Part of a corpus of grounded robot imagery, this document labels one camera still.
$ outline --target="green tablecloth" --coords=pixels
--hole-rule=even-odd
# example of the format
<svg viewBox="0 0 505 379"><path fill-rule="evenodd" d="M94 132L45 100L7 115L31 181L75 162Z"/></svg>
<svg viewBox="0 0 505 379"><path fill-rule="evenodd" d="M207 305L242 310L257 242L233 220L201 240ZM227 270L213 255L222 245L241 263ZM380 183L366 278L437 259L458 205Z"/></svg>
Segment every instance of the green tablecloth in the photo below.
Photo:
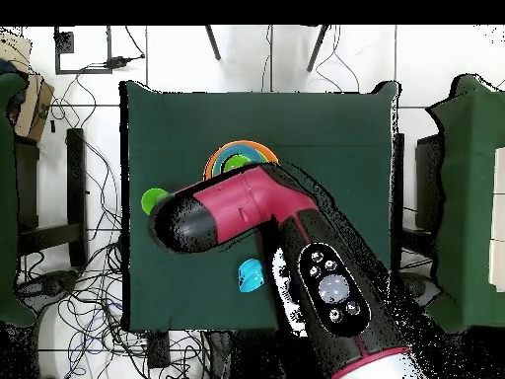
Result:
<svg viewBox="0 0 505 379"><path fill-rule="evenodd" d="M258 258L254 236L226 252L168 254L149 237L140 205L149 188L176 191L199 182L208 158L232 140L260 142L288 171L283 162L308 172L390 264L396 83L369 95L160 94L133 82L120 90L121 105L127 105L121 124L127 125L122 147L128 147L122 164L129 164L130 277L124 291L131 330L277 328L271 288L239 291L239 265Z"/></svg>
<svg viewBox="0 0 505 379"><path fill-rule="evenodd" d="M18 191L14 129L6 118L9 100L26 87L19 75L0 75L0 322L15 326L30 326L36 316L14 295L18 277Z"/></svg>
<svg viewBox="0 0 505 379"><path fill-rule="evenodd" d="M494 154L505 147L505 93L470 75L453 83L431 112L444 134L440 175L445 194L437 233L437 279L445 292L429 307L448 332L505 327L505 293L489 284Z"/></svg>

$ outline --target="black table leg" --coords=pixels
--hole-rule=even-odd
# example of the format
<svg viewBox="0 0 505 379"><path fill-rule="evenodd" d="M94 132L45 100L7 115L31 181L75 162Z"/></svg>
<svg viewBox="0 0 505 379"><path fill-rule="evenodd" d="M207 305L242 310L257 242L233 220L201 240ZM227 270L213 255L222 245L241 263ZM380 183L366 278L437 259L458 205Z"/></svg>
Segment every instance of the black table leg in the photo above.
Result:
<svg viewBox="0 0 505 379"><path fill-rule="evenodd" d="M86 237L86 163L85 140L82 128L67 129L67 219L78 226L79 238L68 243L70 264L85 266L88 262Z"/></svg>
<svg viewBox="0 0 505 379"><path fill-rule="evenodd" d="M212 45L212 50L214 51L214 55L216 59L219 61L221 59L221 55L219 54L219 49L217 48L216 38L214 37L212 28L210 27L210 25L205 25L205 29L207 30L207 34L209 36L210 44Z"/></svg>
<svg viewBox="0 0 505 379"><path fill-rule="evenodd" d="M329 25L321 25L320 34L318 35L318 40L316 40L316 44L314 45L314 50L312 51L312 56L309 62L309 66L307 67L307 71L312 71L314 68L314 63L316 62L316 58L318 58L318 54L320 53L321 45L323 44L323 39L325 38L325 33L328 27Z"/></svg>

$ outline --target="white box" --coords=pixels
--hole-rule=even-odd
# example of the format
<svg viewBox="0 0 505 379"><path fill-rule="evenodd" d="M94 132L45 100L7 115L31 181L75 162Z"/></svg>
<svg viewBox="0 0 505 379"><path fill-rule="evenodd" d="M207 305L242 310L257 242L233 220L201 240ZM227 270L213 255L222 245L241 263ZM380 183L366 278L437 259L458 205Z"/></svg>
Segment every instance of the white box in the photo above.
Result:
<svg viewBox="0 0 505 379"><path fill-rule="evenodd" d="M505 243L491 241L489 246L489 283L497 292L505 291Z"/></svg>
<svg viewBox="0 0 505 379"><path fill-rule="evenodd" d="M498 148L495 152L494 192L505 193L505 148Z"/></svg>
<svg viewBox="0 0 505 379"><path fill-rule="evenodd" d="M505 194L495 194L493 197L491 239L505 242Z"/></svg>

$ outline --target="control buttons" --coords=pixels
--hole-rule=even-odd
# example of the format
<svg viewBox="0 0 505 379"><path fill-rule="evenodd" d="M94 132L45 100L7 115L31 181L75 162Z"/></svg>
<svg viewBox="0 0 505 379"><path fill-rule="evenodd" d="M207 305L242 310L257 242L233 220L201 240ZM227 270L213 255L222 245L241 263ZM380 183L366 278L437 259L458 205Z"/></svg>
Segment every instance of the control buttons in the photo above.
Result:
<svg viewBox="0 0 505 379"><path fill-rule="evenodd" d="M309 273L311 274L311 277L318 277L321 274L321 269L316 265L313 265Z"/></svg>
<svg viewBox="0 0 505 379"><path fill-rule="evenodd" d="M339 310L337 310L336 308L333 308L331 311L329 311L329 318L334 323L338 323L342 318L342 314L340 313Z"/></svg>
<svg viewBox="0 0 505 379"><path fill-rule="evenodd" d="M343 301L349 292L349 283L339 274L329 274L320 282L320 296L326 304Z"/></svg>
<svg viewBox="0 0 505 379"><path fill-rule="evenodd" d="M352 301L347 302L345 309L350 315L358 315L360 312L359 305Z"/></svg>
<svg viewBox="0 0 505 379"><path fill-rule="evenodd" d="M327 270L335 270L336 269L336 261L326 261L325 267Z"/></svg>
<svg viewBox="0 0 505 379"><path fill-rule="evenodd" d="M323 259L323 253L321 252L313 252L312 253L312 261L314 263L319 263Z"/></svg>

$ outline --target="green lid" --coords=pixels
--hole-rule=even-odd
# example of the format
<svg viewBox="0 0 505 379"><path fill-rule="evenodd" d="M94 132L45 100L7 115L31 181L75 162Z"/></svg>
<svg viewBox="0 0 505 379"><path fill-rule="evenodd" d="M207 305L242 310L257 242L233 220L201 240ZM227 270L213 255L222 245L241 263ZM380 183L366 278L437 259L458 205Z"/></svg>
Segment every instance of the green lid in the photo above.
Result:
<svg viewBox="0 0 505 379"><path fill-rule="evenodd" d="M170 194L163 189L153 188L147 190L142 195L142 209L149 215L154 205L156 205L160 199L163 199L166 196L170 196Z"/></svg>

